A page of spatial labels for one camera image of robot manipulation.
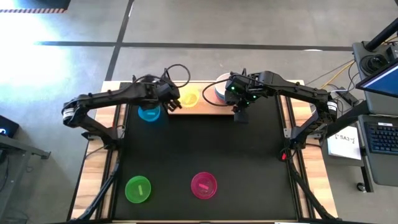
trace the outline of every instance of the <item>pink object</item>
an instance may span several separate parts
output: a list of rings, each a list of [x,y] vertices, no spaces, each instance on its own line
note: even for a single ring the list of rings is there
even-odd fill
[[[192,193],[199,199],[209,199],[217,191],[216,178],[207,172],[200,172],[191,181]]]

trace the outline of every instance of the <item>monitor screen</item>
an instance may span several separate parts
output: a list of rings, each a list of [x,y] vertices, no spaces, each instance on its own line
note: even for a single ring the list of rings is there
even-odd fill
[[[398,98],[398,62],[391,63],[384,70],[367,77],[359,82],[356,87]]]

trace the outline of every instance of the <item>black floor stripe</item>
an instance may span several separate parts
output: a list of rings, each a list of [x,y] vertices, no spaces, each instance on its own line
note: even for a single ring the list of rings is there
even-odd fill
[[[122,43],[122,47],[156,47],[184,49],[244,49],[244,50],[321,50],[353,51],[352,47],[343,46],[305,46],[305,45],[256,45],[256,44],[191,44],[191,43]]]
[[[108,71],[106,72],[105,81],[111,81],[112,80],[114,68],[116,66],[116,62],[118,61],[121,44],[122,44],[122,41],[123,41],[123,38],[124,38],[124,34],[126,33],[127,25],[129,23],[130,12],[132,10],[132,4],[133,3],[134,3],[134,0],[129,0],[129,2],[127,4],[126,11],[124,12],[122,25],[120,26],[118,39],[116,41],[116,45],[115,45],[114,50],[113,50],[113,54],[112,54],[112,57],[111,57],[111,61],[109,63]]]
[[[116,42],[85,42],[85,41],[37,41],[35,45],[70,46],[70,47],[113,47]]]

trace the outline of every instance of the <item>keyboard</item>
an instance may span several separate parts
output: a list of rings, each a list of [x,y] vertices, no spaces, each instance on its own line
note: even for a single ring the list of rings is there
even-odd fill
[[[398,126],[367,125],[369,150],[398,155]]]

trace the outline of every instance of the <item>green bowl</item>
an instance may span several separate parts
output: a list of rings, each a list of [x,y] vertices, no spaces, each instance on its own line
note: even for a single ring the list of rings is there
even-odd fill
[[[150,182],[146,177],[135,176],[126,184],[124,193],[131,203],[142,203],[148,199],[150,190]]]

